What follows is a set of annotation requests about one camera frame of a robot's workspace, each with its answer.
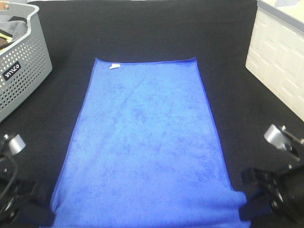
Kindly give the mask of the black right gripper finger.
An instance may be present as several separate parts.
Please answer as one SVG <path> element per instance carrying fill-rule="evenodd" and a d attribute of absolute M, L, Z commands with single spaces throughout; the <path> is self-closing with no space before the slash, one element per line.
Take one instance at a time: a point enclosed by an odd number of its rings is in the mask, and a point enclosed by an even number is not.
<path fill-rule="evenodd" d="M 238 211 L 241 221 L 250 221 L 272 212 L 268 197 L 254 197 L 241 206 Z"/>

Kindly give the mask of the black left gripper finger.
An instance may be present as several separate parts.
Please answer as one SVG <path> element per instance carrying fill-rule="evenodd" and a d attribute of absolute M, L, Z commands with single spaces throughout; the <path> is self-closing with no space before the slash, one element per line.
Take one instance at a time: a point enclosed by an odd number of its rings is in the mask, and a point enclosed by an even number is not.
<path fill-rule="evenodd" d="M 38 226 L 53 225 L 55 214 L 46 207 L 34 202 L 26 203 L 21 209 L 21 222 Z"/>

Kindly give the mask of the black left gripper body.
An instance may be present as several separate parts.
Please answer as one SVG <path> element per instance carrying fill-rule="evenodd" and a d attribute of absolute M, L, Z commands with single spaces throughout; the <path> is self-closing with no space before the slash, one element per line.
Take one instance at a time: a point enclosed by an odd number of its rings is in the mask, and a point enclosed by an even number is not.
<path fill-rule="evenodd" d="M 37 181 L 0 177 L 0 225 L 39 225 L 39 205 L 35 200 Z"/>

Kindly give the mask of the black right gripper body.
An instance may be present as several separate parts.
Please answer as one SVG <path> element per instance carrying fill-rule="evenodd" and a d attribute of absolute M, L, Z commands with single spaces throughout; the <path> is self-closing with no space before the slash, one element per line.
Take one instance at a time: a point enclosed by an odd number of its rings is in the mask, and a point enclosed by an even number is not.
<path fill-rule="evenodd" d="M 251 197 L 268 197 L 271 214 L 295 224 L 304 222 L 304 167 L 284 172 L 248 168 L 241 173 L 244 185 L 255 185 L 258 190 Z"/>

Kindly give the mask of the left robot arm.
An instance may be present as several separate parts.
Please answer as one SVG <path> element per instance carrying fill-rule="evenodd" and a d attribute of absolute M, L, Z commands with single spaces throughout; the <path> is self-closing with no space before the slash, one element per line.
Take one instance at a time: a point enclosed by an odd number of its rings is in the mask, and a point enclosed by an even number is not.
<path fill-rule="evenodd" d="M 19 134 L 6 134 L 0 139 L 0 224 L 52 226 L 55 214 L 47 204 L 49 186 L 42 180 L 18 177 L 18 164 L 13 158 L 26 147 Z"/>

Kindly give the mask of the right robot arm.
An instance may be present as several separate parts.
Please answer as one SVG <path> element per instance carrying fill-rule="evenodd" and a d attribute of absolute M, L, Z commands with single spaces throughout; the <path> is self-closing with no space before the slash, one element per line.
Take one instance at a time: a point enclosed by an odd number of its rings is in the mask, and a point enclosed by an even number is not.
<path fill-rule="evenodd" d="M 266 141 L 282 152 L 300 161 L 299 152 L 304 140 L 286 130 L 285 126 L 272 124 L 264 134 Z M 293 223 L 304 221 L 304 167 L 289 164 L 278 171 L 247 168 L 241 173 L 245 185 L 256 185 L 256 194 L 239 209 L 241 221 L 277 214 Z"/>

